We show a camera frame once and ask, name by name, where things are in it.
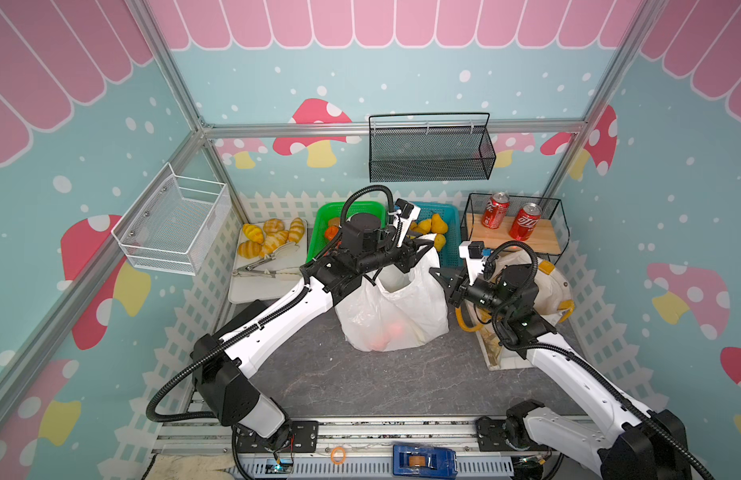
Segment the green basket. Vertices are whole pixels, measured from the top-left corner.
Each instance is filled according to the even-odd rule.
[[[314,219],[314,230],[312,230],[312,243],[309,244],[309,252],[307,254],[308,260],[312,260],[320,250],[325,248],[327,245],[327,239],[325,238],[325,230],[327,230],[327,222],[331,218],[341,216],[341,209],[344,208],[344,202],[333,202],[332,204],[325,204],[318,210],[318,216]],[[349,208],[349,215],[366,213],[378,216],[381,219],[381,226],[386,226],[386,219],[389,216],[389,212],[386,211],[386,207],[378,202],[354,202]]]

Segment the white cutting board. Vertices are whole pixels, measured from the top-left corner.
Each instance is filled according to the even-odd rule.
[[[290,222],[283,219],[286,230],[290,228]],[[267,262],[255,267],[255,270],[282,270],[283,268],[299,267],[307,263],[307,232],[306,220],[304,220],[304,236],[298,241],[298,250],[288,256]],[[247,242],[249,239],[240,230],[237,245]],[[252,264],[260,257],[245,258],[234,250],[234,269],[247,264]],[[232,276],[229,286],[229,301],[232,303],[247,303],[253,300],[275,300],[288,293],[300,280],[300,276],[292,275],[293,280],[277,280],[268,276]]]

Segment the soda can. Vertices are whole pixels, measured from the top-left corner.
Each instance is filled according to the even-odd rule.
[[[509,195],[504,192],[491,195],[485,206],[485,213],[482,215],[482,225],[492,229],[498,228],[508,211]]]
[[[535,226],[541,219],[541,207],[536,204],[525,204],[519,210],[515,221],[509,229],[509,236],[515,240],[525,241],[530,238]]]

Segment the white plastic bag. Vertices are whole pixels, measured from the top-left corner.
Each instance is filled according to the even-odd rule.
[[[434,235],[423,238],[434,240]],[[445,293],[429,274],[439,267],[434,249],[423,256],[408,274],[386,266],[375,280],[366,278],[354,292],[336,305],[341,328],[357,350],[390,352],[409,349],[448,332]]]

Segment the mushroom illustration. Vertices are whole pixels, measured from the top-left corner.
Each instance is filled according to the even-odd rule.
[[[722,334],[730,317],[730,297],[720,274],[714,270],[685,265],[650,264],[647,276],[667,292],[653,298],[653,306],[666,322],[676,325],[680,317],[692,311],[701,332],[709,340]]]
[[[336,105],[319,98],[308,98],[288,121],[290,124],[342,124],[351,122],[351,118]],[[330,148],[330,141],[343,141],[357,144],[360,137],[306,137],[306,138],[278,138],[274,141],[274,151],[280,155],[292,155],[303,149],[308,149],[307,165],[312,168],[333,167],[336,164],[336,155]]]
[[[518,150],[527,153],[535,150],[533,134],[496,134],[491,138],[495,149],[494,168],[504,168],[511,165],[511,152]]]
[[[32,470],[37,440],[61,446],[82,412],[78,401],[54,397],[79,368],[77,360],[51,360],[0,431],[0,479],[24,480]]]
[[[92,216],[72,225],[61,238],[61,260],[64,281],[59,288],[66,288],[82,271],[88,260],[109,236],[109,228],[119,220],[117,215]],[[88,307],[72,328],[72,338],[80,350],[96,346],[106,333],[112,314],[112,299],[118,300],[129,316],[135,316],[146,301],[152,287],[149,274],[135,270],[123,257]]]
[[[256,166],[249,152],[269,152],[260,138],[219,138],[214,145],[224,164],[231,165],[231,159],[234,158],[234,166],[241,170]]]
[[[741,387],[741,349],[734,346],[723,348],[720,363],[727,376]]]
[[[595,162],[597,173],[605,175],[613,165],[615,148],[618,142],[618,120],[613,107],[608,105],[597,122],[595,129],[589,134],[584,148],[576,155],[568,171],[571,178],[581,181],[584,178],[584,167],[589,158]],[[544,155],[560,154],[567,148],[571,134],[561,132],[547,140],[541,146]]]

